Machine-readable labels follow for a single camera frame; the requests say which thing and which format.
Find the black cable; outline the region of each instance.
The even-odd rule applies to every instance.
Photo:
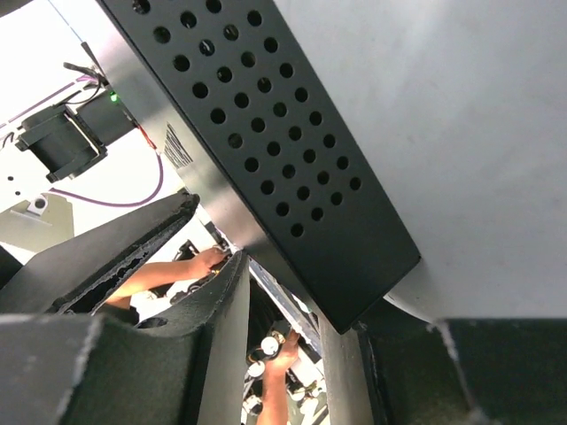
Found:
[[[89,97],[88,99],[82,100],[81,102],[65,102],[65,104],[86,104],[87,102],[90,102],[92,99],[95,98],[95,96],[98,94],[98,92],[100,91],[100,89],[103,87],[103,82],[101,82],[100,80],[98,80],[98,85],[97,85],[97,89],[95,90],[95,93]]]
[[[69,64],[68,62],[63,62],[63,67],[70,71],[84,73],[92,78],[96,78],[97,80],[100,80],[100,76],[98,75],[98,73],[96,73],[95,71],[93,71],[92,69],[86,66],[77,66],[77,65]]]
[[[8,134],[6,135],[6,137],[4,138],[4,141],[2,142],[2,149],[3,149],[3,148],[6,146],[6,144],[8,143],[8,139],[9,139],[9,138],[11,139],[11,140],[10,140],[10,143],[13,143],[13,142],[14,142],[14,136],[15,136],[15,134],[14,134],[13,131],[11,131],[10,133],[8,133]]]

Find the metal plate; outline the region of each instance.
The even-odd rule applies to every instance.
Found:
[[[41,215],[28,211],[29,201],[0,212],[0,241],[37,253],[74,236],[73,204],[53,194],[40,199],[47,202]]]
[[[567,3],[276,3],[423,255],[389,299],[564,317]]]
[[[408,232],[274,4],[99,3],[136,54],[133,64],[101,46],[99,61],[124,104],[140,120],[136,104],[156,91],[145,84],[159,87],[181,119],[169,111],[157,122],[157,104],[145,115],[163,127],[161,137],[167,128],[162,146],[176,146],[176,157],[184,158],[174,162],[189,189],[240,243],[251,225],[225,225],[235,221],[232,211],[214,211],[227,204],[227,190],[236,192],[235,202],[252,213],[266,240],[241,246],[280,282],[311,297],[337,329],[346,330],[417,263]],[[124,70],[113,69],[126,62],[136,75],[150,71],[152,82],[122,90]],[[206,190],[211,183],[202,180],[212,175],[199,172],[209,167],[198,163],[202,148],[227,181],[223,190]]]

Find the black plastic part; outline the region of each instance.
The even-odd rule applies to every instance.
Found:
[[[0,291],[0,313],[95,311],[189,222],[198,202],[178,193],[40,252]]]
[[[216,228],[216,226],[213,224],[212,221],[206,223],[205,228],[209,232],[209,234],[213,237],[217,245],[219,245],[223,250],[229,248],[229,244],[227,243],[227,241],[224,240],[224,237],[222,237],[221,233],[219,232],[219,230]]]
[[[352,425],[560,425],[566,320],[445,320],[385,301],[340,336],[321,321],[330,420]]]
[[[98,2],[283,260],[245,248],[336,329],[348,330],[417,264],[409,233],[273,2],[225,1],[211,12],[206,2],[146,1],[146,13],[121,0]],[[180,21],[188,5],[198,22],[190,30]],[[225,37],[227,25],[238,30],[237,42]],[[156,27],[171,40],[156,42]],[[212,55],[199,51],[202,40],[215,46]],[[180,68],[180,55],[187,66]],[[207,87],[206,97],[188,89],[195,84]],[[235,104],[239,93],[246,107]],[[271,142],[277,155],[267,151]]]
[[[242,409],[248,261],[149,326],[104,317],[11,315],[0,322],[0,414],[14,424],[213,425]]]
[[[0,246],[0,290],[10,281],[12,277],[22,268],[17,261],[3,246]]]
[[[109,317],[113,317],[117,321],[126,323],[131,326],[135,326],[140,321],[140,314],[135,309],[135,307],[130,307],[128,310],[125,308],[120,308],[115,305],[102,304],[98,310],[97,314],[106,314]]]
[[[106,156],[106,147],[65,105],[50,106],[22,121],[16,146],[30,149],[50,170],[50,182],[77,177]]]
[[[77,108],[77,113],[104,146],[111,145],[134,129],[134,124],[122,110],[120,100],[113,102],[107,92]]]
[[[153,290],[151,290],[151,293],[158,298],[163,298],[172,286],[174,286],[173,283],[166,283],[165,285],[154,288]]]
[[[8,13],[17,11],[20,7],[24,7],[32,0],[2,0],[0,2],[0,18]]]

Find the finger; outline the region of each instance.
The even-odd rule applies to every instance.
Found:
[[[218,254],[220,257],[225,258],[227,255],[229,255],[229,253],[227,251],[223,251],[221,247],[219,246],[214,246],[213,248],[211,248],[211,250],[213,250],[216,254]]]
[[[295,344],[299,341],[299,334],[295,330],[292,329],[290,334],[287,337],[287,340],[290,343]]]

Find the wire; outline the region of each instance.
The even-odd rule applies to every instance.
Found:
[[[10,143],[14,142],[14,132],[13,131],[8,133],[6,135],[6,137],[4,138],[4,141],[2,142],[2,149],[6,146],[6,143],[8,143],[8,139],[10,139]]]
[[[88,99],[82,100],[81,102],[65,102],[65,104],[86,104],[87,102],[90,102],[92,99],[95,98],[95,96],[98,94],[98,92],[100,91],[100,89],[103,87],[103,82],[101,82],[100,80],[98,81],[98,85],[97,85],[97,89],[95,90],[95,92],[93,93],[93,95],[91,97],[89,97]]]
[[[77,78],[78,82],[97,82],[97,79],[94,77],[91,77],[90,75],[82,75],[79,78]]]
[[[137,208],[138,206],[142,206],[142,205],[145,205],[145,204],[151,202],[159,194],[159,192],[161,191],[161,188],[163,187],[163,181],[164,181],[163,162],[161,161],[161,157],[159,156],[159,154],[156,150],[156,145],[153,144],[153,142],[151,141],[151,139],[147,135],[147,133],[141,127],[138,127],[138,129],[142,132],[142,135],[144,136],[146,142],[150,145],[150,147],[152,147],[155,150],[156,159],[158,160],[158,169],[159,169],[158,185],[156,186],[156,189],[146,199],[143,199],[143,200],[138,201],[138,202],[133,202],[133,203],[130,203],[130,204],[116,204],[114,202],[105,202],[105,201],[99,201],[99,200],[96,200],[96,199],[91,199],[90,197],[84,197],[83,195],[77,195],[75,193],[67,192],[65,190],[60,190],[60,189],[51,189],[50,192],[55,193],[56,195],[61,195],[63,197],[71,197],[73,199],[77,199],[79,201],[87,202],[89,204],[99,205],[99,206],[108,206],[108,207],[111,207],[111,208]]]

